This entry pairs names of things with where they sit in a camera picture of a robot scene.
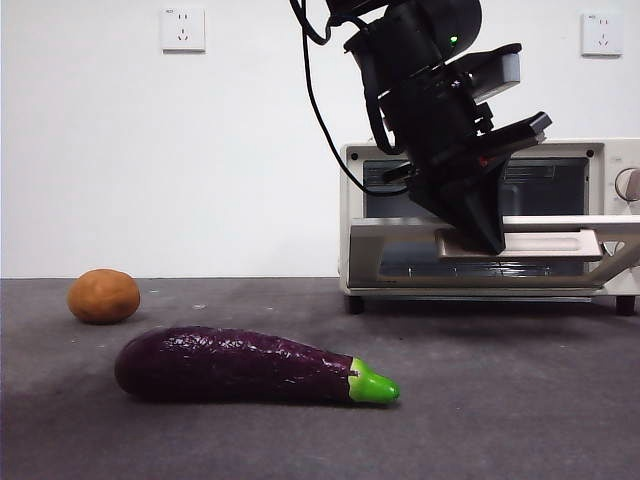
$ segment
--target oven window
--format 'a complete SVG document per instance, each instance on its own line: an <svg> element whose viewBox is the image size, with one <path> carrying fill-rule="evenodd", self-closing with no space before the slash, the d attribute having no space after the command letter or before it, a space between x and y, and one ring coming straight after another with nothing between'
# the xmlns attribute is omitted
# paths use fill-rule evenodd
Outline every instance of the oven window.
<svg viewBox="0 0 640 480"><path fill-rule="evenodd" d="M364 163L364 184L385 192L397 186L385 185L382 174L404 163L398 160L369 160ZM502 186L503 215L588 214L587 158L517 158L506 170ZM409 200L409 195L365 197L366 218L433 217Z"/></svg>
<svg viewBox="0 0 640 480"><path fill-rule="evenodd" d="M392 191L382 174L402 161L372 160L364 164L365 186ZM501 209L504 215L585 215L588 213L587 158L517 158L506 170ZM367 218L434 217L409 200L407 194L379 198L366 196ZM392 277L457 276L573 276L582 275L582 261L459 263L440 262L434 244L400 242L385 247L380 274Z"/></svg>

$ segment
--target gray carpet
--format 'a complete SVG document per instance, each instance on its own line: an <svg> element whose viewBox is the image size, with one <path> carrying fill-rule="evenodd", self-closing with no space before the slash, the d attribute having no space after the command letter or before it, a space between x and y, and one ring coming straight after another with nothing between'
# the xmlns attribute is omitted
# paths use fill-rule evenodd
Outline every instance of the gray carpet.
<svg viewBox="0 0 640 480"><path fill-rule="evenodd" d="M640 478L640 319L613 303L370 302L334 279L141 280L124 324L66 309L66 280L2 285L2 478ZM151 405L115 384L158 325L238 327L358 355L392 408Z"/></svg>

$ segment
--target purple eggplant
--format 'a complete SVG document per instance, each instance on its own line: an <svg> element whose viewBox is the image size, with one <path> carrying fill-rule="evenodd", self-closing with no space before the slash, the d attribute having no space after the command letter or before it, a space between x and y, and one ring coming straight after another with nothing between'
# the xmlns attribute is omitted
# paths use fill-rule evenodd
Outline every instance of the purple eggplant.
<svg viewBox="0 0 640 480"><path fill-rule="evenodd" d="M151 330L115 364L124 391L148 401L391 403L398 386L362 360L256 332Z"/></svg>

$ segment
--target oven foot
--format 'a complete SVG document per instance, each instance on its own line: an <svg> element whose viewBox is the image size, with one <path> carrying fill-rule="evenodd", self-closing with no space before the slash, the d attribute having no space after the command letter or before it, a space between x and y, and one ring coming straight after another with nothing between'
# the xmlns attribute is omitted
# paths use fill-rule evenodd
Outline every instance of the oven foot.
<svg viewBox="0 0 640 480"><path fill-rule="evenodd" d="M630 317L636 313L636 297L635 296L619 296L616 297L616 315Z"/></svg>
<svg viewBox="0 0 640 480"><path fill-rule="evenodd" d="M344 296L344 308L349 315L358 315L364 312L364 298Z"/></svg>

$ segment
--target white power socket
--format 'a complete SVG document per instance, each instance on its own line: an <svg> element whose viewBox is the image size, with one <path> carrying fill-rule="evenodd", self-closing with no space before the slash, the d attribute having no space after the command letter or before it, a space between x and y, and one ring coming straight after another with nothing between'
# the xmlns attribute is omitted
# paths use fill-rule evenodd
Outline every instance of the white power socket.
<svg viewBox="0 0 640 480"><path fill-rule="evenodd" d="M204 8L165 8L160 25L165 52L206 51Z"/></svg>
<svg viewBox="0 0 640 480"><path fill-rule="evenodd" d="M586 13L582 16L582 55L622 55L624 18L620 13Z"/></svg>

